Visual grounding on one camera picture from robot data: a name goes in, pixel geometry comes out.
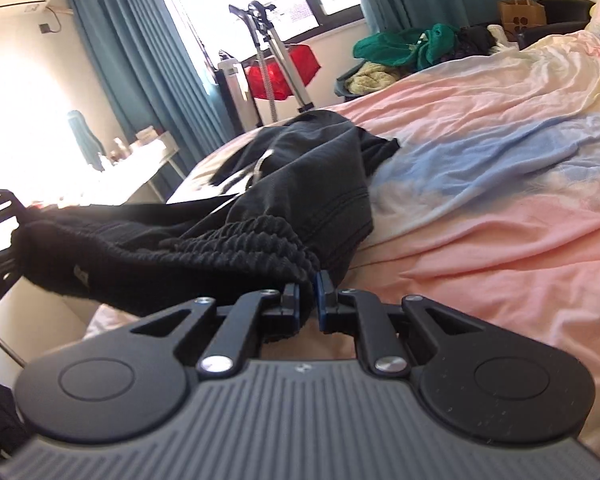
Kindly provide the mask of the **left teal curtain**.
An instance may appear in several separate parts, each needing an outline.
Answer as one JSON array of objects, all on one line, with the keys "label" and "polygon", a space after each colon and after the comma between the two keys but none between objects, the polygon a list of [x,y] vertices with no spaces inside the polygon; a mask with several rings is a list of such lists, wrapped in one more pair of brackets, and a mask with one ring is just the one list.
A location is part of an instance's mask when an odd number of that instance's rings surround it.
[{"label": "left teal curtain", "polygon": [[82,44],[126,140],[170,133],[175,165],[155,186],[170,196],[235,133],[193,33],[166,0],[68,0]]}]

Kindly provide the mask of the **white vanity desk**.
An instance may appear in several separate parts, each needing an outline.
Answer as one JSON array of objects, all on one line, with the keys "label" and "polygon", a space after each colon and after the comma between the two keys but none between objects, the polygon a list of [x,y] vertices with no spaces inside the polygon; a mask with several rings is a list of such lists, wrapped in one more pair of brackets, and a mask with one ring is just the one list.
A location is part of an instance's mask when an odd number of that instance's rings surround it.
[{"label": "white vanity desk", "polygon": [[74,205],[121,205],[127,202],[145,184],[154,191],[159,200],[162,195],[151,179],[169,165],[184,181],[186,174],[175,160],[178,144],[170,132],[155,136],[150,142],[139,145],[125,159],[119,160],[103,172],[91,170],[85,179],[65,185],[53,193],[47,193],[32,202],[41,208]]}]

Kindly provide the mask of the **pastel bed sheet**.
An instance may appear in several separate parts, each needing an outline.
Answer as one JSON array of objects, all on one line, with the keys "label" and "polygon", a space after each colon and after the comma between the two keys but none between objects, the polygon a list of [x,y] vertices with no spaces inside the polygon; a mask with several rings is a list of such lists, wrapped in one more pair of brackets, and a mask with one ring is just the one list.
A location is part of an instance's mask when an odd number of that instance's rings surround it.
[{"label": "pastel bed sheet", "polygon": [[600,35],[444,63],[338,110],[401,145],[370,180],[374,229],[344,284],[576,356],[600,456]]}]

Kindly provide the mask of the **black pants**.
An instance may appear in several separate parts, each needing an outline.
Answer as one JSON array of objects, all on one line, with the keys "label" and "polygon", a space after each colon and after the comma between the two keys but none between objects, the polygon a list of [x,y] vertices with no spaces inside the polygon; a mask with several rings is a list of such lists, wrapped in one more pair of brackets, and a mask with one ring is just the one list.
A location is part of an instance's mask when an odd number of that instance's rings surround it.
[{"label": "black pants", "polygon": [[176,204],[30,210],[12,233],[19,272],[49,292],[138,318],[197,297],[327,272],[340,283],[373,232],[367,182],[397,151],[329,110],[257,133],[213,175],[220,195]]}]

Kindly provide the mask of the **green garment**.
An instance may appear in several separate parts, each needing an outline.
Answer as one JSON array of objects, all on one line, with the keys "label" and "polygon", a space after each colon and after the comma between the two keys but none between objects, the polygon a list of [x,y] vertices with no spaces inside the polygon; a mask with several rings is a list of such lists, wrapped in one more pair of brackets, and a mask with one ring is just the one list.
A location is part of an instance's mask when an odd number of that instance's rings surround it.
[{"label": "green garment", "polygon": [[388,67],[426,70],[437,65],[456,47],[460,31],[447,24],[430,28],[409,28],[400,32],[378,32],[353,46],[352,56]]}]

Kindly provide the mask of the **teal framed mirror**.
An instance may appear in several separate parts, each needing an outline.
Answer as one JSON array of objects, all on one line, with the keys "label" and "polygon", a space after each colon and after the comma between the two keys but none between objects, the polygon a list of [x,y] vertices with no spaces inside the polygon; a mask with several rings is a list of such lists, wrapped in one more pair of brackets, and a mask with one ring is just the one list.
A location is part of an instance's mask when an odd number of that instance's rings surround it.
[{"label": "teal framed mirror", "polygon": [[83,114],[79,110],[72,110],[68,113],[68,122],[85,161],[96,171],[103,172],[102,158],[106,155],[104,146],[92,133]]}]

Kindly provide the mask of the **yellow knitted garment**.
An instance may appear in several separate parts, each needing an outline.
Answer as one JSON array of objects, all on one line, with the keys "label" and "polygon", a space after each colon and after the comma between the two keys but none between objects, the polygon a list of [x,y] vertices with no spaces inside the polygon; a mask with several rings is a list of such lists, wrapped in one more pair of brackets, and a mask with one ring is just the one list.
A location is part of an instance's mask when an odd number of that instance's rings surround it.
[{"label": "yellow knitted garment", "polygon": [[388,88],[401,78],[398,68],[366,61],[346,80],[344,88],[354,96],[367,96]]}]

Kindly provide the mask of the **red garment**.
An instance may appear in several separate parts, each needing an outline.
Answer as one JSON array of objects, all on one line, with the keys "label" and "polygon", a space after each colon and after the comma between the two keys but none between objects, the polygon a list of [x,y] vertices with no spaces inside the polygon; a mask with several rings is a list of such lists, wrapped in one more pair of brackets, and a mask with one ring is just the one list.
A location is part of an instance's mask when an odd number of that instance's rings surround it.
[{"label": "red garment", "polygon": [[[292,44],[289,55],[294,67],[302,80],[302,84],[307,86],[321,69],[313,50],[307,44]],[[291,88],[283,75],[282,70],[274,58],[265,61],[266,71],[270,77],[270,83],[273,90],[273,96],[276,101],[283,101],[292,95]],[[251,94],[256,99],[266,100],[263,72],[258,62],[253,62],[245,67],[245,73],[249,84]]]}]

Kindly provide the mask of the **brown paper bag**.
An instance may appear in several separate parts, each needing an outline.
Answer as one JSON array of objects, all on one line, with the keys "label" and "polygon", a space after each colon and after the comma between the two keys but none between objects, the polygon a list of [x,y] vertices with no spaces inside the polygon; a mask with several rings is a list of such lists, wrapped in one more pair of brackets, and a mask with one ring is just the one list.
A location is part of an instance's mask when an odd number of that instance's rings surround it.
[{"label": "brown paper bag", "polygon": [[500,0],[498,14],[504,30],[513,35],[546,24],[544,6],[534,0]]}]

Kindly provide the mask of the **garment steamer stand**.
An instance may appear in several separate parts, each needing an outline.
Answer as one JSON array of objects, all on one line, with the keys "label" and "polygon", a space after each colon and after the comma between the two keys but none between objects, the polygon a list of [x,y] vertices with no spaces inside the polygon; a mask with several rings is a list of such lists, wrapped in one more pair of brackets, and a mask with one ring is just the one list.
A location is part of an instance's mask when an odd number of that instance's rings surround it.
[{"label": "garment steamer stand", "polygon": [[256,48],[257,61],[263,72],[265,93],[268,97],[266,100],[268,101],[273,122],[278,122],[278,114],[270,77],[266,71],[266,58],[262,44],[266,44],[272,58],[274,58],[282,70],[287,84],[291,88],[292,95],[297,101],[298,112],[303,113],[307,110],[312,110],[314,107],[309,92],[306,90],[306,86],[302,84],[298,70],[291,61],[287,47],[280,40],[276,28],[268,16],[268,14],[273,13],[276,9],[277,6],[274,3],[262,3],[258,0],[251,1],[245,9],[238,8],[234,4],[228,6],[228,12],[237,16],[247,26],[252,43]]}]

